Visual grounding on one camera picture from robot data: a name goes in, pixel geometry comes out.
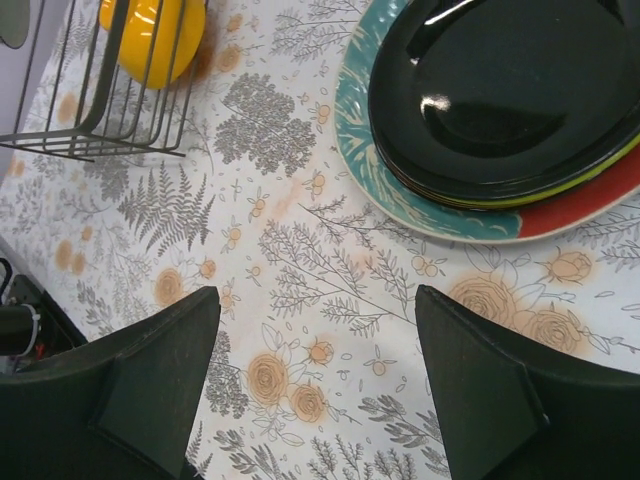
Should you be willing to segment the white green patterned bowl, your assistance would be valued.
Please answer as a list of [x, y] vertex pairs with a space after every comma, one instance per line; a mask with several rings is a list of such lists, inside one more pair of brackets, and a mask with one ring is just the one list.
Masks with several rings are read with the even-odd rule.
[[39, 7], [36, 0], [1, 0], [1, 44], [12, 50], [22, 48], [35, 32]]

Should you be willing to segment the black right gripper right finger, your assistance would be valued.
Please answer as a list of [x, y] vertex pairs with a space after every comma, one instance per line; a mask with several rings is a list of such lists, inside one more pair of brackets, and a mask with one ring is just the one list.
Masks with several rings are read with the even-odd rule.
[[636, 479], [639, 377], [420, 286], [417, 329], [454, 479]]

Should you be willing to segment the large white plate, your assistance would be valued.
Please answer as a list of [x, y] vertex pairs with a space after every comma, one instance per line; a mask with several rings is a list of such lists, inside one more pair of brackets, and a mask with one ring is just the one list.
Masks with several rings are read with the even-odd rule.
[[384, 36], [405, 7], [373, 1], [354, 28], [338, 69], [334, 97], [335, 143], [347, 171], [367, 198], [411, 230], [444, 240], [514, 244], [558, 235], [612, 211], [639, 186], [615, 198], [604, 189], [583, 190], [516, 210], [470, 211], [422, 198], [402, 185], [378, 154], [369, 122], [368, 84]]

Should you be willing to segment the black plate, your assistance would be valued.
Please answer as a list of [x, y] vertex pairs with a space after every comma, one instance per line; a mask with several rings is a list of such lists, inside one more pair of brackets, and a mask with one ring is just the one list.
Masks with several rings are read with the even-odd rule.
[[535, 202], [639, 142], [635, 1], [412, 1], [370, 76], [378, 153], [423, 196]]

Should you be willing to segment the yellow bowl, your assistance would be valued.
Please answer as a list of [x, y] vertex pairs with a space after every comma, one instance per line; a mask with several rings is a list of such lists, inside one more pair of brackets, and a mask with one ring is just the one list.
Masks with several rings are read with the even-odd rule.
[[135, 81], [159, 90], [173, 83], [193, 60], [206, 23], [205, 3], [131, 1], [118, 62]]

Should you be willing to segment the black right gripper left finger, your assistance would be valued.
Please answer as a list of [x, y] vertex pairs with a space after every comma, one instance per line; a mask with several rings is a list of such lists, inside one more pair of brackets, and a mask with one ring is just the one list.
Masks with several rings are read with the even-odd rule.
[[186, 458], [221, 307], [202, 287], [1, 378], [4, 479], [197, 479]]

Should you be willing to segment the lime green plate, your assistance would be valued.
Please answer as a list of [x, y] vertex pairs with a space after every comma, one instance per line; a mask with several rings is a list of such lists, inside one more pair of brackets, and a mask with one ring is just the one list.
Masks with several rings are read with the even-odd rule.
[[571, 197], [583, 190], [604, 189], [604, 195], [619, 198], [639, 186], [639, 136], [636, 135], [623, 147], [618, 148], [604, 164], [585, 173], [581, 177], [568, 181], [558, 187], [550, 187], [541, 193], [526, 194], [515, 199], [496, 200], [453, 200], [444, 203], [456, 208], [476, 210], [512, 209], [528, 207], [535, 203], [555, 200], [557, 197]]

